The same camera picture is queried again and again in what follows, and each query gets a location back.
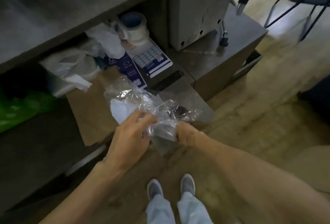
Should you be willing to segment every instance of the person's left hand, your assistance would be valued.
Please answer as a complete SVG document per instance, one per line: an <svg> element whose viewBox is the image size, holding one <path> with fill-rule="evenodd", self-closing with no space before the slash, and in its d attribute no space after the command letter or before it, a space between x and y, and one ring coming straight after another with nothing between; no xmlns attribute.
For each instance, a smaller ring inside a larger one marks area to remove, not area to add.
<svg viewBox="0 0 330 224"><path fill-rule="evenodd" d="M144 131L156 122L155 116L134 111L116 128L105 164L124 172L129 170L148 149L150 136Z"/></svg>

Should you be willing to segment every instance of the metal chair frame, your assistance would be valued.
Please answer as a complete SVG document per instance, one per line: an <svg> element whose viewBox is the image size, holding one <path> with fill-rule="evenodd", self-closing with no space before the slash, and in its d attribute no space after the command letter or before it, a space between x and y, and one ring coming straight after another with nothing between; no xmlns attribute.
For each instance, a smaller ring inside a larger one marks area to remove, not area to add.
<svg viewBox="0 0 330 224"><path fill-rule="evenodd" d="M289 0L292 2L295 2L295 4L289 8L287 11L285 11L284 13L282 13L279 17L277 17L274 21L272 21L271 23L269 23L270 18L274 12L275 6L276 4L279 2L280 0L277 0L274 5L272 6L269 15L267 17L266 23L264 25L264 28L268 28L271 25L273 25L275 22L277 22L278 20L280 20L283 16L285 16L286 14L288 14L291 10L293 10L294 8L296 8L298 5L300 5L301 3L303 3L305 0ZM319 20L319 18L321 17L321 15L324 13L325 9L328 7L328 5L330 4L330 0L327 0L326 5L323 6L322 10L320 11L320 13L317 15L317 17L315 18L315 20L310 24L311 21L311 15L313 14L315 8L317 5L314 5L311 12L309 13L309 15L307 16L306 22L304 24L303 27L303 31L301 32L300 36L299 36L299 42L303 41L307 34L311 31L311 29L313 28L313 26L316 24L316 22Z"/></svg>

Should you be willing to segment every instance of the green bag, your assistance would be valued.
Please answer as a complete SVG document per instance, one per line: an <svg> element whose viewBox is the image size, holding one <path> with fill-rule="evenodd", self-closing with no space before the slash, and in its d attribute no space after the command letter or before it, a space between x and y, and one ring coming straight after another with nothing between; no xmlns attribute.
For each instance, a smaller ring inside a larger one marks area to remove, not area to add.
<svg viewBox="0 0 330 224"><path fill-rule="evenodd" d="M25 98L9 100L0 89L0 132L24 122L38 113L51 111L56 98L49 93L28 91Z"/></svg>

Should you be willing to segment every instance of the pant leg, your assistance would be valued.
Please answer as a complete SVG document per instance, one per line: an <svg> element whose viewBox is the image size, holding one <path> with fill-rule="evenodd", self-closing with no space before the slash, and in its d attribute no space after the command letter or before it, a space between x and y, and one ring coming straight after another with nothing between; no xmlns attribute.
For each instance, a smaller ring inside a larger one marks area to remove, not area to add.
<svg viewBox="0 0 330 224"><path fill-rule="evenodd" d="M162 195L155 195L146 208L147 224L175 224L169 201Z"/></svg>
<svg viewBox="0 0 330 224"><path fill-rule="evenodd" d="M182 224L213 224L203 203L189 192L181 196L178 210Z"/></svg>

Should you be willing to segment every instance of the sneaker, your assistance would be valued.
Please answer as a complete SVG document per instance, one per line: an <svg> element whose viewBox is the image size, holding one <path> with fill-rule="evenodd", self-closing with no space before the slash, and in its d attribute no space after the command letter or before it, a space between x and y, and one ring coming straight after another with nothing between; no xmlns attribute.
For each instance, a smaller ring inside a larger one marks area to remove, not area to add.
<svg viewBox="0 0 330 224"><path fill-rule="evenodd" d="M194 179L192 178L192 176L188 173L186 173L181 179L180 192L181 192L181 195L184 192L189 192L193 196L195 196L195 182L194 182Z"/></svg>
<svg viewBox="0 0 330 224"><path fill-rule="evenodd" d="M155 195L159 194L164 196L162 186L160 185L159 181L156 179L152 179L148 183L146 187L146 191L148 193L148 198L150 201L155 197Z"/></svg>

